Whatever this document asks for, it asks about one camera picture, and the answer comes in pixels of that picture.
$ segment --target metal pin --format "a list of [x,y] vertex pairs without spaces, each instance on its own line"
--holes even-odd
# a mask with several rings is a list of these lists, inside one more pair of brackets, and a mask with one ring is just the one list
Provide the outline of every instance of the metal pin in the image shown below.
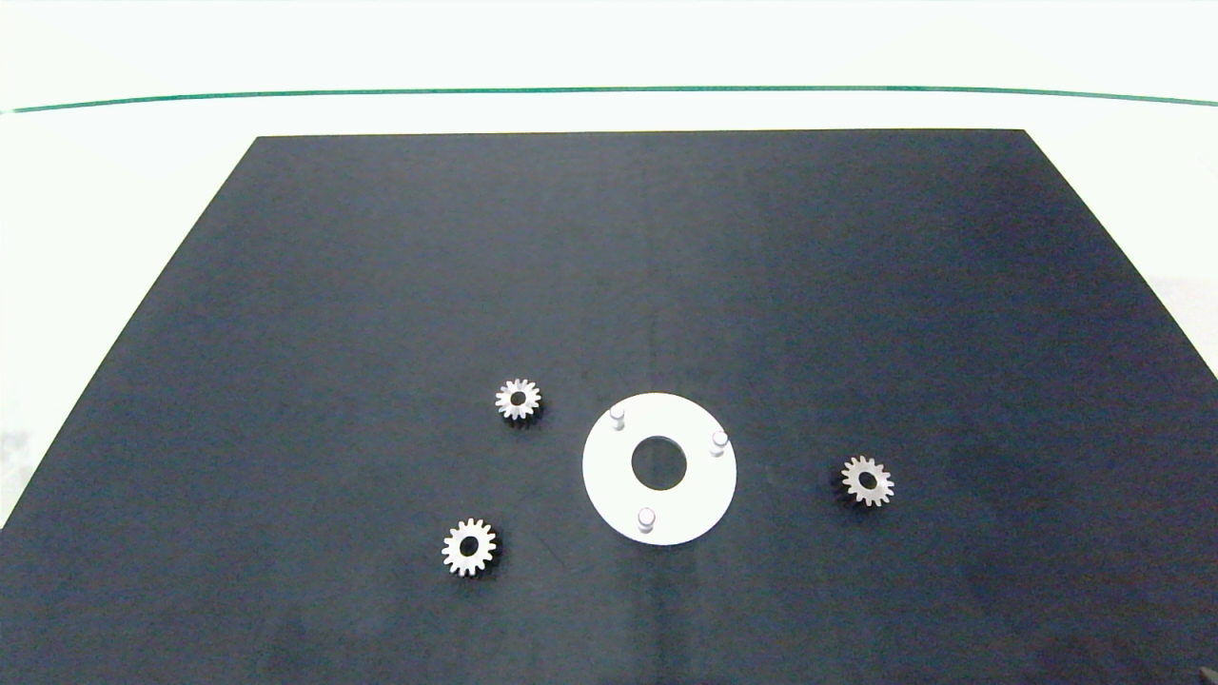
[[722,430],[716,430],[710,436],[710,455],[713,457],[723,456],[723,450],[727,447],[727,434]]
[[655,512],[648,507],[638,509],[638,529],[650,533],[653,527],[655,527]]

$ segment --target small spur gear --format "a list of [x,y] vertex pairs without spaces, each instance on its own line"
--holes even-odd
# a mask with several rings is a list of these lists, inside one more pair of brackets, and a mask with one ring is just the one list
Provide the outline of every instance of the small spur gear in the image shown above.
[[[883,464],[877,464],[871,457],[851,457],[842,469],[842,484],[847,495],[854,497],[855,503],[868,507],[882,507],[893,496],[893,479],[884,470]],[[862,475],[868,474],[875,480],[870,488],[864,485]]]
[[[486,564],[495,558],[497,547],[495,538],[491,525],[482,523],[482,519],[474,523],[471,518],[458,523],[457,528],[449,528],[448,538],[445,538],[445,548],[440,550],[445,555],[448,573],[474,577],[485,570]],[[468,555],[462,551],[463,545],[470,550],[470,545],[465,544],[466,540],[474,540],[476,544]]]
[[508,421],[532,418],[541,407],[541,390],[529,379],[509,380],[495,394],[495,406]]

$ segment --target green line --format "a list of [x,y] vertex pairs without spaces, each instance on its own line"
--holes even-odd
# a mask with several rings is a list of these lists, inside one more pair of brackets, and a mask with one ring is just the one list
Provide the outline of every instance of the green line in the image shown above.
[[1054,98],[1091,98],[1158,102],[1162,105],[1194,105],[1218,107],[1214,100],[1158,98],[1155,95],[1123,95],[1119,93],[1088,93],[1083,90],[1038,90],[1035,88],[983,88],[973,85],[559,85],[541,88],[354,88],[339,90],[248,90],[241,93],[188,93],[181,95],[146,95],[114,100],[89,100],[60,105],[15,107],[0,113],[48,112],[80,107],[108,107],[141,102],[177,102],[180,100],[228,100],[236,98],[302,98],[313,95],[526,95],[563,93],[984,93],[998,95],[1047,95]]

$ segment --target white circular plate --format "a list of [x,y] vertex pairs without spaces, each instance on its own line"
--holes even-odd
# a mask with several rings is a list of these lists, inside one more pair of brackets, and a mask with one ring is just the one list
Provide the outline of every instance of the white circular plate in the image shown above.
[[[667,490],[635,477],[635,447],[648,438],[666,438],[685,452],[685,478]],[[649,545],[680,545],[727,512],[736,494],[736,453],[723,428],[697,402],[646,392],[618,402],[592,425],[583,445],[583,486],[618,533]]]

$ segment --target center hole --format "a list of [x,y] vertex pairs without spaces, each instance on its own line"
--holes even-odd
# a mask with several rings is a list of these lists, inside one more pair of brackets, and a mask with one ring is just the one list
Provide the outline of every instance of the center hole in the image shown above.
[[685,478],[686,457],[667,438],[648,438],[635,447],[630,460],[635,478],[652,490],[667,490]]

